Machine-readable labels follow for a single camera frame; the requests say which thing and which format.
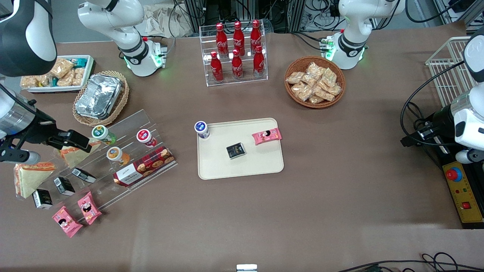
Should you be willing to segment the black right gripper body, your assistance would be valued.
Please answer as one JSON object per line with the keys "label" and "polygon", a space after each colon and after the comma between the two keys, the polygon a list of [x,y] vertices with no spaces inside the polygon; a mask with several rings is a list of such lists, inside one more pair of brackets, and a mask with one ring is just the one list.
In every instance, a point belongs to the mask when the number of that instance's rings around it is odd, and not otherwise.
{"label": "black right gripper body", "polygon": [[54,119],[40,110],[33,114],[26,111],[22,114],[23,129],[21,130],[21,145],[24,143],[57,146],[52,142],[58,136],[58,129]]}

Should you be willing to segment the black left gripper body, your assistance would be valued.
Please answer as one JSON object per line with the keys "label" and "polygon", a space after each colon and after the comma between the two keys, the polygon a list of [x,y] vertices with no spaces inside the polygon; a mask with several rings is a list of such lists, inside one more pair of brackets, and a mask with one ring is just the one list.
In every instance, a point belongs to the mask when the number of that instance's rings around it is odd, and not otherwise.
{"label": "black left gripper body", "polygon": [[454,117],[451,106],[447,105],[431,115],[431,124],[434,131],[432,144],[440,146],[456,146]]}

